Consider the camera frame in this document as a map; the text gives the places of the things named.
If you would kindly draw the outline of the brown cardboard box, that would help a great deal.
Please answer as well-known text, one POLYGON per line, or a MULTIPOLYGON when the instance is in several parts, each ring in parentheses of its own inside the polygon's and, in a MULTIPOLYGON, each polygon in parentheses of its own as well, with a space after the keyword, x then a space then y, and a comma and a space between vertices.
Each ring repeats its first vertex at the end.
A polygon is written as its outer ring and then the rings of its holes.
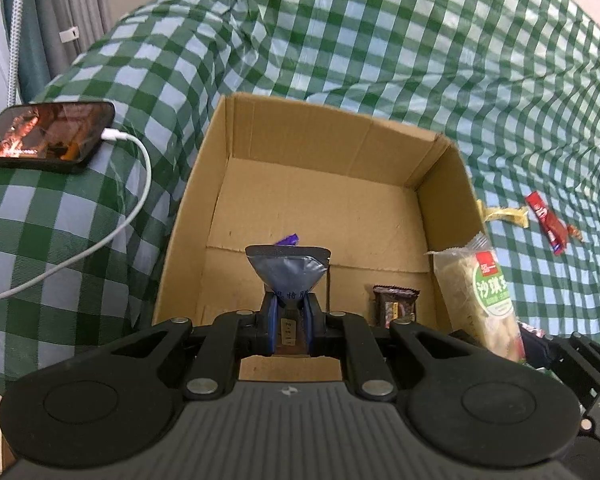
POLYGON ((323 308, 372 318, 372 289, 417 289, 418 322, 451 322, 430 254, 483 228, 460 151, 390 120, 236 93, 212 115, 166 251, 154 318, 208 325, 258 310, 264 286, 245 255, 297 235, 327 248, 323 308))

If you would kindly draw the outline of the white green snack pack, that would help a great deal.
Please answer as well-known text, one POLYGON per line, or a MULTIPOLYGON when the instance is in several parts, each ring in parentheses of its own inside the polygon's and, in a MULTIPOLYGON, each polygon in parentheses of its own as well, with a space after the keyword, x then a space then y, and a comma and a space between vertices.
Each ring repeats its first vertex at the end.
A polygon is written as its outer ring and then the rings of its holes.
POLYGON ((434 276, 453 330, 509 361, 526 360, 508 284, 483 232, 466 245, 430 252, 434 276))

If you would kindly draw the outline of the black smartphone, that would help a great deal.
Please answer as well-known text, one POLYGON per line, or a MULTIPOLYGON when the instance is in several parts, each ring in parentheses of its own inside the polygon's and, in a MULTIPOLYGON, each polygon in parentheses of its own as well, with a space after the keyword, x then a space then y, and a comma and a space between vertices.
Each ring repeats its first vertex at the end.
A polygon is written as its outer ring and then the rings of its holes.
POLYGON ((45 102, 0 114, 0 168, 76 174, 102 144, 114 122, 110 102, 45 102))

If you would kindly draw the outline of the yellow snack bar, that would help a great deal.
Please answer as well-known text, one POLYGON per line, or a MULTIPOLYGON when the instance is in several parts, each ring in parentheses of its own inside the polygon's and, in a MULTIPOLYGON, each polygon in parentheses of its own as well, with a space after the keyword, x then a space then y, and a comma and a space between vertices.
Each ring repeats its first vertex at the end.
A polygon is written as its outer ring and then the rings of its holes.
POLYGON ((486 206, 482 200, 477 200, 477 207, 483 222, 505 221, 519 226, 521 229, 528 229, 529 218, 528 208, 526 206, 514 207, 490 207, 486 206))

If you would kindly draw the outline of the grey curtain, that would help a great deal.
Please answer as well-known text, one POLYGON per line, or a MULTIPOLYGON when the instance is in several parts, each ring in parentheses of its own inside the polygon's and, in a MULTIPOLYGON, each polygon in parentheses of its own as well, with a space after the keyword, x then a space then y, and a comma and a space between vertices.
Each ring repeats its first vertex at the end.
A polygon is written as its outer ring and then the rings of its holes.
MULTIPOLYGON (((12 0, 2 0, 9 58, 12 0)), ((24 0, 16 103, 31 101, 112 25, 108 0, 24 0)))

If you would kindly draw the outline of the small orange candy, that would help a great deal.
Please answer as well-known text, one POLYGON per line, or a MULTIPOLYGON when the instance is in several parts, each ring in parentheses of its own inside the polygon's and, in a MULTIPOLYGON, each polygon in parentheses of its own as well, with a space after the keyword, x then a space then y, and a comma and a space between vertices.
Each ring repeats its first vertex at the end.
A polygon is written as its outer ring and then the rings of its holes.
POLYGON ((583 242, 582 232, 573 224, 568 224, 567 231, 570 237, 574 238, 578 242, 583 242))

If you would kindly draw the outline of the black white phone holder stand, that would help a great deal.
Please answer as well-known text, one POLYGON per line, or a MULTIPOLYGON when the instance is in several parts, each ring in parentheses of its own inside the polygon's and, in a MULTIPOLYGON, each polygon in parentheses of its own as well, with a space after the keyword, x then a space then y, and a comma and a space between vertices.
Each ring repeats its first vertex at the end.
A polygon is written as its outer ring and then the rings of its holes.
POLYGON ((9 59, 7 79, 7 106, 16 104, 18 96, 18 68, 24 0, 12 0, 12 21, 9 29, 9 59))

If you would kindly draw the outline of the white purple stick packet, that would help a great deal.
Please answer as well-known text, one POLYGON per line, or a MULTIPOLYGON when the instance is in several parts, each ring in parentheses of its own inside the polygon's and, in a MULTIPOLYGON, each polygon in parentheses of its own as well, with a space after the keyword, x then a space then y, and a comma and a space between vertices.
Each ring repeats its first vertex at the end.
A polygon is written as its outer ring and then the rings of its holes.
POLYGON ((276 348, 272 356, 308 356, 303 300, 329 271, 332 253, 316 246, 250 245, 246 256, 254 272, 278 300, 276 348))

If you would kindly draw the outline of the red snack packet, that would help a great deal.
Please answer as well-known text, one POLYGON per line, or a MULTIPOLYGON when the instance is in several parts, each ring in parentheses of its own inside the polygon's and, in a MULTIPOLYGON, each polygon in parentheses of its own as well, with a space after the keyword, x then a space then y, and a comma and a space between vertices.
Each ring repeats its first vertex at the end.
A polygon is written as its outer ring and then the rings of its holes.
POLYGON ((536 191, 526 197, 526 203, 534 212, 554 255, 561 255, 568 245, 568 230, 554 211, 545 203, 544 198, 536 191))

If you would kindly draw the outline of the green checkered sofa cover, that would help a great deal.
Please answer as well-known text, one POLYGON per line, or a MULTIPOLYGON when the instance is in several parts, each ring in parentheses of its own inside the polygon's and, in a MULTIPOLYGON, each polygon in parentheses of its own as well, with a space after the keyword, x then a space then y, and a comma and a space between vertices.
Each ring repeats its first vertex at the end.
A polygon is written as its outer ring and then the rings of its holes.
POLYGON ((582 243, 491 226, 518 315, 600 342, 600 28, 572 0, 152 0, 41 92, 108 101, 131 143, 80 174, 0 168, 0 391, 151 318, 163 254, 213 110, 248 92, 446 134, 477 195, 541 193, 582 243))

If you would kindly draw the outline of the purple chocolate bar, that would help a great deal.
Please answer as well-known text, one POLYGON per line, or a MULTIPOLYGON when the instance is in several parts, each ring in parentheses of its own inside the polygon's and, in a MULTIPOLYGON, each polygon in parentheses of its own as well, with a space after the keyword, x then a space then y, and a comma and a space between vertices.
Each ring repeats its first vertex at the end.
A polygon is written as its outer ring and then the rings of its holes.
POLYGON ((276 246, 297 246, 299 244, 299 237, 296 233, 290 234, 275 243, 276 246))

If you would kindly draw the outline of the dark brown biscuit pack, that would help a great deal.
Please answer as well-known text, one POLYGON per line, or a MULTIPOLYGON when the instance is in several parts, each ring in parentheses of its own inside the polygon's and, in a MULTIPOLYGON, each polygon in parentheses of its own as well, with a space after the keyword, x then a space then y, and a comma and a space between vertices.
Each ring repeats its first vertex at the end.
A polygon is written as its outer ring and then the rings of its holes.
POLYGON ((378 326, 389 328, 396 320, 407 324, 416 322, 416 301, 419 297, 417 289, 375 285, 373 294, 378 326))

